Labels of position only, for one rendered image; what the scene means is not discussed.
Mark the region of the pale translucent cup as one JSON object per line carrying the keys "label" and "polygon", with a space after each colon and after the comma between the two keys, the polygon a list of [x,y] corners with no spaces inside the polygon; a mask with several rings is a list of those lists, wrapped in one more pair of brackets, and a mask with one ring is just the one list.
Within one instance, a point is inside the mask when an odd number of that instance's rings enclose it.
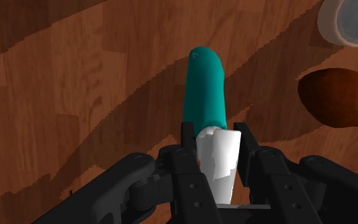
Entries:
{"label": "pale translucent cup", "polygon": [[358,48],[358,0],[323,0],[317,27],[326,41]]}

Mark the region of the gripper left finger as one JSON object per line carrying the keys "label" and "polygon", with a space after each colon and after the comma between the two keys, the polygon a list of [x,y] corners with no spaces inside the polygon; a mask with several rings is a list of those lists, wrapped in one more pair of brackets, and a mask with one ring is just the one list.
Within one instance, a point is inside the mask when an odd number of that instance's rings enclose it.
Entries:
{"label": "gripper left finger", "polygon": [[157,158],[127,155],[33,224],[140,224],[165,203],[167,224],[223,224],[196,160],[191,122],[182,123],[180,144],[162,147]]}

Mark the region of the brown oval fruit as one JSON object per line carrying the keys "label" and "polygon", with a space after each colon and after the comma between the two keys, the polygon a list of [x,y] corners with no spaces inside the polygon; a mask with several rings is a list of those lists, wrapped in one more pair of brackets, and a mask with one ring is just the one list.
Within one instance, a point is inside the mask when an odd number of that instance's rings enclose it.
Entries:
{"label": "brown oval fruit", "polygon": [[313,71],[298,82],[306,110],[333,128],[358,126],[358,72],[344,68]]}

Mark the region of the teal and white marker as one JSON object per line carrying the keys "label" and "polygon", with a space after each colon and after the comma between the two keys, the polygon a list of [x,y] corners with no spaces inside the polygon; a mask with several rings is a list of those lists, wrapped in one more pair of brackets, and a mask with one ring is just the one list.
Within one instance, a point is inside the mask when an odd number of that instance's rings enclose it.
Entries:
{"label": "teal and white marker", "polygon": [[193,124],[200,170],[215,202],[230,204],[241,132],[228,129],[224,69],[217,54],[205,46],[189,53],[183,121]]}

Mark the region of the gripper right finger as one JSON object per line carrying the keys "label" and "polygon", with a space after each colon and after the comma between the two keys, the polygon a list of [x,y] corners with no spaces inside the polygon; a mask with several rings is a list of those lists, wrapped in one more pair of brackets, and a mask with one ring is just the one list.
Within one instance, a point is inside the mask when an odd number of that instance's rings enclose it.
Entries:
{"label": "gripper right finger", "polygon": [[318,155],[294,163],[277,148],[260,146],[245,123],[238,173],[250,202],[269,205],[277,224],[358,224],[358,174]]}

